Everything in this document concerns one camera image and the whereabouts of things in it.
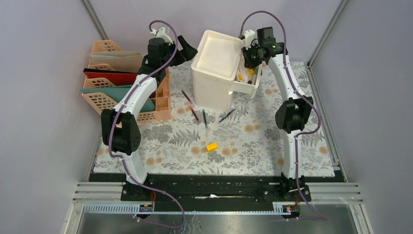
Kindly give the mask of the white three-drawer cabinet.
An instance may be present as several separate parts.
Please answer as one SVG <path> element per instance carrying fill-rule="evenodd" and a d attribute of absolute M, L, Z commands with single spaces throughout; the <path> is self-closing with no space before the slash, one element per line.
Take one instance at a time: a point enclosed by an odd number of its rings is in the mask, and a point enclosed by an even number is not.
<path fill-rule="evenodd" d="M 195 105 L 217 111 L 229 111 L 243 43 L 240 39 L 206 30 L 191 64 Z"/>

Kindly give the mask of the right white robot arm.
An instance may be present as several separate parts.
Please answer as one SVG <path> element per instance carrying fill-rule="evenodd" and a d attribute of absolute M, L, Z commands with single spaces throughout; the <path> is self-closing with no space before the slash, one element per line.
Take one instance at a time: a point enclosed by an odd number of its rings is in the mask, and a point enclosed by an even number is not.
<path fill-rule="evenodd" d="M 276 192 L 284 200 L 291 201 L 305 188 L 305 178 L 299 164 L 300 134 L 308 122 L 314 101 L 312 97 L 301 94 L 302 90 L 291 69 L 288 51 L 283 42 L 276 41 L 272 27 L 246 30 L 241 33 L 240 39 L 244 42 L 244 66 L 253 68 L 265 62 L 282 96 L 282 104 L 275 113 L 275 122 L 282 131 L 285 163 Z"/>

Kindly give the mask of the red ring binder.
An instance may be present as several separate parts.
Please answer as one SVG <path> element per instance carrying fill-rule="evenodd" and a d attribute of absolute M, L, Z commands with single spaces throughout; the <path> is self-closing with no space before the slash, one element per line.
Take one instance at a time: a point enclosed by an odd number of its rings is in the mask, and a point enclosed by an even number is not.
<path fill-rule="evenodd" d="M 137 76 L 136 73 L 90 68 L 85 68 L 83 73 L 87 77 L 86 84 L 93 88 L 132 85 Z"/>

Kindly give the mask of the teal folder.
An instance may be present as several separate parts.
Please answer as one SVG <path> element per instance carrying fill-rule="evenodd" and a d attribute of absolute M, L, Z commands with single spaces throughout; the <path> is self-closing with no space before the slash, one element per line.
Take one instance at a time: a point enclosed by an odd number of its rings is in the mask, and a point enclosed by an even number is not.
<path fill-rule="evenodd" d="M 127 94 L 132 85 L 123 85 L 123 86 L 113 86 L 113 87 L 99 87 L 99 88 L 89 88 L 81 89 L 80 91 L 83 94 L 92 94 L 92 93 L 103 93 L 108 97 L 112 98 L 114 101 L 121 101 L 124 96 Z M 155 104 L 148 98 L 141 109 L 141 113 L 155 111 Z"/>

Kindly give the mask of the white top drawer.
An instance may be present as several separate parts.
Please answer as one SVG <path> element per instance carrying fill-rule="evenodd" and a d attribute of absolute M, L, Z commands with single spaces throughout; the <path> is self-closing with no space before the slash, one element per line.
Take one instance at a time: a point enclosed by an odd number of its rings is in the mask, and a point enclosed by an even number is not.
<path fill-rule="evenodd" d="M 230 85 L 230 90 L 248 94 L 250 99 L 253 99 L 258 90 L 260 79 L 262 76 L 262 65 L 255 67 L 255 74 L 251 75 L 244 67 L 244 62 L 240 62 L 234 82 Z"/>

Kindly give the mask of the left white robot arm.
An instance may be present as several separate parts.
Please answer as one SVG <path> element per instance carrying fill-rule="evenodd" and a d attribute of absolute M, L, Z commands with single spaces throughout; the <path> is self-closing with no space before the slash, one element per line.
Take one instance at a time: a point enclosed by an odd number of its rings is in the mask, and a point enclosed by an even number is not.
<path fill-rule="evenodd" d="M 148 53 L 143 57 L 132 87 L 118 104 L 104 109 L 100 115 L 103 143 L 108 146 L 110 156 L 121 161 L 127 182 L 135 184 L 132 194 L 139 200 L 149 198 L 151 188 L 144 183 L 148 173 L 138 151 L 141 133 L 137 118 L 165 78 L 166 69 L 191 60 L 198 53 L 183 36 L 172 40 L 166 30 L 164 26 L 151 31 L 155 37 L 148 42 Z"/>

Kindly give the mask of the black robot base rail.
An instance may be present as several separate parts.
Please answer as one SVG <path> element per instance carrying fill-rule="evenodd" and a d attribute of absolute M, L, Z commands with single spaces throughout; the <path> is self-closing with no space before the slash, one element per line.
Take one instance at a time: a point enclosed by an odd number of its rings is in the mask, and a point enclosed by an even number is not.
<path fill-rule="evenodd" d="M 343 177 L 303 178 L 300 191 L 283 176 L 150 174 L 141 187 L 127 182 L 124 174 L 96 173 L 89 182 L 119 182 L 121 201 L 147 201 L 157 212 L 178 211 L 173 198 L 185 212 L 269 211 L 271 202 L 311 201 L 315 193 L 310 183 L 343 182 Z"/>

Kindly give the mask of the beige notebook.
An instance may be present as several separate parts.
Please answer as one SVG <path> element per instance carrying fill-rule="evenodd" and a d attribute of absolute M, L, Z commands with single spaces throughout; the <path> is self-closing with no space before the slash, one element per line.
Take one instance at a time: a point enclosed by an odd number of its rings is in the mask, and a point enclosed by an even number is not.
<path fill-rule="evenodd" d="M 115 71 L 137 73 L 143 56 L 138 51 L 108 51 L 89 53 L 90 65 L 107 64 Z"/>

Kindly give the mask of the yellow capped white marker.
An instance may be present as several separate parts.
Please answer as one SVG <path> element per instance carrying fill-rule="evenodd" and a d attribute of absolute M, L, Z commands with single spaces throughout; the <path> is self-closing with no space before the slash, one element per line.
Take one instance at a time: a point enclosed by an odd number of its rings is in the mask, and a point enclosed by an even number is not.
<path fill-rule="evenodd" d="M 249 72 L 249 74 L 254 75 L 255 74 L 255 69 L 253 68 L 247 68 L 247 71 Z"/>

